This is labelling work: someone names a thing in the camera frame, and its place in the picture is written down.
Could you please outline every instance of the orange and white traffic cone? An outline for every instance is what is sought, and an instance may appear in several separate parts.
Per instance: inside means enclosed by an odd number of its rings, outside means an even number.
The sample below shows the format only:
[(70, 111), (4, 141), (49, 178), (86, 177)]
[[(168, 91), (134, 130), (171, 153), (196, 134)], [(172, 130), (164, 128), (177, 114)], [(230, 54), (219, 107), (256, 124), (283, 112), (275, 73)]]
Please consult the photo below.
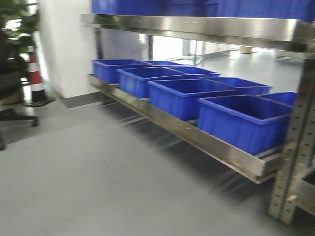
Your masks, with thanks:
[(25, 104), (31, 107), (42, 107), (46, 104), (55, 101), (53, 97), (47, 97), (43, 80), (38, 71), (38, 65), (34, 53), (34, 47), (29, 46), (30, 62), (29, 75), (31, 82), (31, 103)]

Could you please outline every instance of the plastic storage crate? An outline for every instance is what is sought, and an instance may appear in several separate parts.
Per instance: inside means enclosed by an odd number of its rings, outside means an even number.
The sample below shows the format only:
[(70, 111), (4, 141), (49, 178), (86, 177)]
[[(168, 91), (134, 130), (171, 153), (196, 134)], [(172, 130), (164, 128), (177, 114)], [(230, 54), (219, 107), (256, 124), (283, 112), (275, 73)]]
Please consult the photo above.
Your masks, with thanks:
[(225, 85), (233, 86), (239, 95), (260, 95), (269, 93), (271, 86), (259, 84), (256, 82), (243, 80), (239, 78), (228, 77), (209, 77), (209, 80), (223, 83)]
[(133, 59), (93, 60), (94, 76), (109, 83), (119, 83), (118, 69), (150, 67), (147, 62)]
[(119, 73), (120, 89), (137, 98), (149, 97), (148, 81), (189, 79), (182, 72), (164, 67), (122, 69)]
[(229, 87), (206, 79), (151, 81), (150, 104), (182, 119), (197, 119), (198, 98), (234, 95)]
[(217, 77), (220, 76), (220, 73), (201, 69), (199, 67), (194, 66), (177, 66), (172, 67), (173, 70), (184, 72), (191, 76), (192, 79), (199, 78), (199, 77)]
[(201, 98), (199, 128), (252, 155), (282, 145), (292, 108), (250, 96)]
[(165, 0), (92, 0), (93, 14), (163, 15)]
[(297, 97), (296, 92), (278, 92), (260, 95), (260, 97), (268, 98), (286, 105), (293, 106)]
[(312, 22), (315, 18), (314, 0), (218, 0), (206, 2), (207, 16), (217, 11), (219, 17), (257, 17), (298, 19)]
[(165, 7), (166, 16), (204, 16), (203, 0), (168, 0)]
[(274, 0), (271, 18), (298, 19), (313, 22), (315, 18), (314, 0)]
[(219, 14), (221, 0), (207, 0), (205, 3), (206, 16), (216, 17)]
[(184, 64), (179, 64), (179, 63), (168, 61), (168, 60), (145, 60), (144, 62), (150, 63), (153, 66), (163, 66), (163, 67), (187, 66)]

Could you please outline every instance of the reflective metal surface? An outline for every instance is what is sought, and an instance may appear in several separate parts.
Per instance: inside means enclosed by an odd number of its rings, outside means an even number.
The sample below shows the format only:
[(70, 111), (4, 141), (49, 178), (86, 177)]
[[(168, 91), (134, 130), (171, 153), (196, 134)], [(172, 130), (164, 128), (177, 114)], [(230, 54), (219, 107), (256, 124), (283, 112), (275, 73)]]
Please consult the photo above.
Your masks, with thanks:
[(275, 171), (279, 168), (279, 154), (265, 157), (253, 156), (92, 75), (90, 75), (90, 82), (107, 96), (147, 117), (255, 183), (262, 183), (274, 177)]
[(81, 15), (89, 27), (205, 42), (306, 52), (312, 48), (312, 24), (290, 19)]
[(315, 61), (306, 60), (269, 213), (290, 224), (296, 205), (288, 200), (292, 184), (311, 165), (315, 144)]

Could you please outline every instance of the stainless steel shelf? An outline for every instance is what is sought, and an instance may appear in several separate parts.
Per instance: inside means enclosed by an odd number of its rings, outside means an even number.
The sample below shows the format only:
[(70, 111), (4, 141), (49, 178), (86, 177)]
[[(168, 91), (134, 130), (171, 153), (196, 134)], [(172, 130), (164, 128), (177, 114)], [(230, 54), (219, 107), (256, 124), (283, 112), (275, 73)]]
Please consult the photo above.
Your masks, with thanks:
[(107, 84), (93, 75), (91, 84), (110, 98), (124, 104), (147, 117), (165, 130), (177, 135), (214, 159), (237, 171), (255, 183), (262, 183), (275, 176), (280, 166), (280, 154), (253, 156), (232, 146), (197, 127), (165, 113), (147, 101), (121, 91), (115, 85)]
[(88, 27), (205, 42), (312, 52), (315, 29), (300, 20), (221, 17), (81, 15)]

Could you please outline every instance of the upper shelf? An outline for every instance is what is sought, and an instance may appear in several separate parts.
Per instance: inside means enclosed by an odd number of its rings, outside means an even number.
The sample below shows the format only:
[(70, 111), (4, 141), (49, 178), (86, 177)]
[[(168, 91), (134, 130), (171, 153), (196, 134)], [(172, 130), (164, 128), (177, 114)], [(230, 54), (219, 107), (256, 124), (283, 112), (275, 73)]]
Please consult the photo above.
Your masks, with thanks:
[(291, 19), (81, 15), (86, 26), (205, 42), (307, 52), (312, 24)]

